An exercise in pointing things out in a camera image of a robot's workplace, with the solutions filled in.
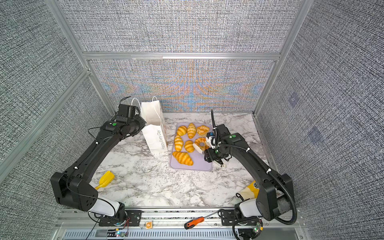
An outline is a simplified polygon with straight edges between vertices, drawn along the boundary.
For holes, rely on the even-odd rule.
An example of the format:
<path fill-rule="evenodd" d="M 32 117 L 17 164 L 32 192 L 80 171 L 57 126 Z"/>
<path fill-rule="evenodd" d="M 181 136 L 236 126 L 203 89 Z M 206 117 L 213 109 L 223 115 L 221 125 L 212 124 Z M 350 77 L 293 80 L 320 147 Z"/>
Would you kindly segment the aluminium front rail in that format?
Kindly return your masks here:
<path fill-rule="evenodd" d="M 194 228 L 185 230 L 192 219 L 208 217 Z M 65 209 L 50 237 L 52 240 L 233 240 L 251 235 L 256 221 L 241 222 L 235 228 L 234 209 L 230 207 L 128 207 L 129 222 L 120 227 L 99 226 L 91 220 L 92 214 Z M 146 230 L 146 222 L 153 228 Z"/>

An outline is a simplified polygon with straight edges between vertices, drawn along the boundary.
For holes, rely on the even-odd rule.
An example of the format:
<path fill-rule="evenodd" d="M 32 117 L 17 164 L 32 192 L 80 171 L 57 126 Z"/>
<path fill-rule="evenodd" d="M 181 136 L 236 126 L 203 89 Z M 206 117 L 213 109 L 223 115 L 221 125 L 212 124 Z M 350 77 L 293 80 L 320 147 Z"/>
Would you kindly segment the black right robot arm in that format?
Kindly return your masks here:
<path fill-rule="evenodd" d="M 224 125 L 216 125 L 211 110 L 213 131 L 207 133 L 206 140 L 211 147 L 204 150 L 204 160 L 222 166 L 229 156 L 237 159 L 253 177 L 259 193 L 256 207 L 268 221 L 277 220 L 285 225 L 293 225 L 297 218 L 294 186 L 287 174 L 279 174 L 267 165 L 248 145 L 239 133 L 230 133 Z"/>

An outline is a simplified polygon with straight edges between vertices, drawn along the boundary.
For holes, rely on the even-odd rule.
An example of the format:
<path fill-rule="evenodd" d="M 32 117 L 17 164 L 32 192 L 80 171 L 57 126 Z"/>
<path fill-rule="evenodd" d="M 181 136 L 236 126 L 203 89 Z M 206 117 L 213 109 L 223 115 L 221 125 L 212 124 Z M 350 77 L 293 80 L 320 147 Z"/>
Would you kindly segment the large croissant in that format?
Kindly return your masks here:
<path fill-rule="evenodd" d="M 173 152 L 173 157 L 177 160 L 179 164 L 192 166 L 194 164 L 192 158 L 188 153 L 185 152 Z"/>

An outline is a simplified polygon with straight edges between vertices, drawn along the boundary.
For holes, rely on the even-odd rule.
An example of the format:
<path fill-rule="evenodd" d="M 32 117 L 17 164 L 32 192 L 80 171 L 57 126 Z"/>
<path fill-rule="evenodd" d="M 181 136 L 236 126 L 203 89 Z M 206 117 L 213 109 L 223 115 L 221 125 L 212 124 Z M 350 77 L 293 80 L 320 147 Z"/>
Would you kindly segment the yellow plastic scoop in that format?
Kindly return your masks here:
<path fill-rule="evenodd" d="M 104 175 L 100 178 L 99 184 L 95 187 L 95 189 L 98 190 L 100 188 L 105 188 L 112 182 L 114 178 L 115 175 L 111 171 L 105 172 Z"/>

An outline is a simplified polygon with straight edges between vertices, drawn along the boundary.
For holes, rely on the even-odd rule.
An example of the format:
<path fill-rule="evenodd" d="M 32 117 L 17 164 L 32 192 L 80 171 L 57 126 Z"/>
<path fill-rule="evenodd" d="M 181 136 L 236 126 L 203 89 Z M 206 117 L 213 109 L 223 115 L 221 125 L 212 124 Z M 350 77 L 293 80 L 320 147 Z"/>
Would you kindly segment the small oblong striped roll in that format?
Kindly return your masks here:
<path fill-rule="evenodd" d="M 184 146 L 184 142 L 183 142 L 182 138 L 179 135 L 175 136 L 174 146 L 175 146 L 175 151 L 177 151 L 177 152 L 181 152 L 182 151 L 182 148 Z"/>

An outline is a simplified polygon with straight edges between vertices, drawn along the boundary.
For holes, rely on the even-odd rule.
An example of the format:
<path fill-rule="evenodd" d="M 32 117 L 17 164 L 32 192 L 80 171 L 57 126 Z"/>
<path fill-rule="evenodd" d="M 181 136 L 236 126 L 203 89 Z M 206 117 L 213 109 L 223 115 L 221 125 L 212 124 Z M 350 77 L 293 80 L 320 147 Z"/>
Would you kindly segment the small orange tag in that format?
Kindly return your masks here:
<path fill-rule="evenodd" d="M 146 222 L 145 227 L 146 227 L 146 230 L 152 229 L 153 228 L 153 222 L 152 221 Z"/>

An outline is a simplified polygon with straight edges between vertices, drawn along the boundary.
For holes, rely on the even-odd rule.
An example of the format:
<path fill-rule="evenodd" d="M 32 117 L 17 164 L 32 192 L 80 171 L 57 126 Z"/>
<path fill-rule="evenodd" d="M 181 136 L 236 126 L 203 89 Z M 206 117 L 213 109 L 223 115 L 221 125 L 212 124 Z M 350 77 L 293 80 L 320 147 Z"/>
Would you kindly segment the yellow work glove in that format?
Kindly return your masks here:
<path fill-rule="evenodd" d="M 242 201 L 248 199 L 256 199 L 259 194 L 259 186 L 253 181 L 250 185 L 248 185 L 243 190 L 236 193 L 236 197 L 240 198 Z"/>

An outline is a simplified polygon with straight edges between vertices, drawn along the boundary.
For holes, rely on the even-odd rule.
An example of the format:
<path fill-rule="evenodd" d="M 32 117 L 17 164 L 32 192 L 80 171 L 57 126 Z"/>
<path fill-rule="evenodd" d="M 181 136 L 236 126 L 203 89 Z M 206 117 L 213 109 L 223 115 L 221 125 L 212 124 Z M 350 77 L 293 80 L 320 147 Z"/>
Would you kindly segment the twisted knot bread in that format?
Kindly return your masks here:
<path fill-rule="evenodd" d="M 206 137 L 207 133 L 210 132 L 210 128 L 208 126 L 205 126 L 205 125 L 201 125 L 199 127 L 197 127 L 197 133 L 200 137 Z"/>

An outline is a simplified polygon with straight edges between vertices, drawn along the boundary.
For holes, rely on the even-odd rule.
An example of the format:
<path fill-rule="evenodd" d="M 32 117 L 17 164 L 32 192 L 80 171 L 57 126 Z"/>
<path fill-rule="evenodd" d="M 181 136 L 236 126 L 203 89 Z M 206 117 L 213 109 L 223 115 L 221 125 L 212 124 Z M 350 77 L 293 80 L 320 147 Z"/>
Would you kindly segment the orange handled screwdriver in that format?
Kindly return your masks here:
<path fill-rule="evenodd" d="M 198 224 L 204 222 L 206 218 L 211 217 L 211 216 L 217 214 L 218 212 L 219 212 L 219 211 L 216 211 L 216 212 L 214 212 L 214 213 L 212 213 L 212 214 L 209 214 L 209 215 L 207 215 L 207 216 L 199 217 L 199 218 L 192 219 L 192 220 L 188 221 L 187 223 L 184 224 L 184 228 L 185 228 L 185 230 L 189 230 L 189 229 L 194 228 L 196 225 L 198 225 Z"/>

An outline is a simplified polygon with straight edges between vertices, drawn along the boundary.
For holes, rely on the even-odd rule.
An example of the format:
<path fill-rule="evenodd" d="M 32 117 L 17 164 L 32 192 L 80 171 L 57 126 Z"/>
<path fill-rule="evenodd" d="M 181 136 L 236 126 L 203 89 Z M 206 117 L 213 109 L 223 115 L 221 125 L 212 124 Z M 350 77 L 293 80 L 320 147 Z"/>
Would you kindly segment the lavender plastic tray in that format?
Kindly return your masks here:
<path fill-rule="evenodd" d="M 178 127 L 180 126 L 186 126 L 188 127 L 190 123 L 179 123 L 177 124 L 177 129 Z M 201 126 L 201 125 L 205 125 L 205 126 L 208 126 L 210 128 L 210 131 L 212 130 L 212 126 L 209 125 L 209 124 L 201 124 L 201 123 L 193 123 L 196 128 Z M 186 141 L 192 141 L 193 143 L 195 143 L 195 140 L 197 138 L 203 138 L 203 137 L 200 137 L 198 135 L 198 133 L 196 133 L 195 137 L 193 139 L 189 139 L 188 135 L 185 134 L 184 136 L 181 136 L 184 144 Z M 175 146 L 173 144 L 173 149 L 172 149 L 172 153 L 173 152 L 176 152 L 175 151 Z M 182 148 L 182 151 L 181 152 L 185 152 L 185 153 L 188 153 L 184 146 Z M 212 169 L 212 164 L 211 163 L 208 163 L 204 160 L 204 154 L 200 154 L 198 153 L 196 150 L 193 152 L 193 153 L 188 153 L 189 156 L 192 158 L 194 164 L 192 166 L 187 166 L 187 165 L 182 165 L 182 164 L 179 164 L 177 162 L 177 160 L 173 157 L 171 153 L 171 158 L 170 158 L 170 167 L 173 168 L 173 169 L 177 169 L 177 170 L 194 170 L 194 171 L 210 171 Z"/>

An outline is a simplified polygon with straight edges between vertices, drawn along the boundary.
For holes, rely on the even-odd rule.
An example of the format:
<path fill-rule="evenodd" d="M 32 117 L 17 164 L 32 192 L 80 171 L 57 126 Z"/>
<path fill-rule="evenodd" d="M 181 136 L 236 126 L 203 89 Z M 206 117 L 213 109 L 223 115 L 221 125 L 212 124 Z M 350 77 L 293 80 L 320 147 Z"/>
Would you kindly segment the small striped bun back left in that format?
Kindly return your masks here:
<path fill-rule="evenodd" d="M 184 136 L 185 134 L 187 134 L 187 127 L 186 126 L 180 126 L 178 127 L 177 129 L 177 136 Z"/>

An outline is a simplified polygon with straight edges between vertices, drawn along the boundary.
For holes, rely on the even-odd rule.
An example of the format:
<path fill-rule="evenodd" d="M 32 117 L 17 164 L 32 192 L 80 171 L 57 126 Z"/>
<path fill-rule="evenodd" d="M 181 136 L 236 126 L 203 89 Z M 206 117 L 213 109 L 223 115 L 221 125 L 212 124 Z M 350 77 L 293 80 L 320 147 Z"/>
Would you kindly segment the white paper gift bag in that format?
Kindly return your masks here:
<path fill-rule="evenodd" d="M 140 102 L 133 98 L 131 104 L 138 103 L 142 118 L 146 121 L 146 126 L 142 133 L 152 154 L 168 151 L 167 132 L 165 118 L 161 103 L 156 96 L 151 102 Z"/>

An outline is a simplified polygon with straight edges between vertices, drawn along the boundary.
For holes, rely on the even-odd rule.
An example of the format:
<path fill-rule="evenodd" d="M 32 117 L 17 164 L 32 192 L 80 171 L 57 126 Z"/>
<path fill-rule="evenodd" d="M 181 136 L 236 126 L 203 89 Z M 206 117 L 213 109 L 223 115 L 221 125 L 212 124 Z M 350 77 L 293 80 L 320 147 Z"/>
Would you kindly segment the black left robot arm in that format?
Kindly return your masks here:
<path fill-rule="evenodd" d="M 108 153 L 122 140 L 141 132 L 146 121 L 137 106 L 119 103 L 118 111 L 99 129 L 91 145 L 64 172 L 51 177 L 58 204 L 91 212 L 99 216 L 100 224 L 120 226 L 128 219 L 123 203 L 99 195 L 90 182 Z"/>

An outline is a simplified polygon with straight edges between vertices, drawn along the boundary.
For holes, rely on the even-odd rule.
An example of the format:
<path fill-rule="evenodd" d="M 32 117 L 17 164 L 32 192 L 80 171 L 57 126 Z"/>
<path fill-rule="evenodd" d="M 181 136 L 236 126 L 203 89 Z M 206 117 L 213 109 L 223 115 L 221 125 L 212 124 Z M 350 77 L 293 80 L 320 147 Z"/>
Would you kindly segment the small round striped bun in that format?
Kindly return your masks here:
<path fill-rule="evenodd" d="M 188 153 L 193 153 L 195 151 L 194 143 L 192 141 L 186 141 L 184 148 Z"/>

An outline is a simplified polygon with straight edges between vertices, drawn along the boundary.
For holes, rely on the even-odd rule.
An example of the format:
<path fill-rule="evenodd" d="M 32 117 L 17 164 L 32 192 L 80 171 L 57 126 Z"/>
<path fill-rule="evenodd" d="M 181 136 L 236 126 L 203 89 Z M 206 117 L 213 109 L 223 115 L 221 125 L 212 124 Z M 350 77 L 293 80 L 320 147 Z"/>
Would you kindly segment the croissant back middle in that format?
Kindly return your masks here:
<path fill-rule="evenodd" d="M 193 123 L 190 123 L 187 127 L 187 135 L 189 139 L 193 139 L 197 133 L 196 126 Z"/>

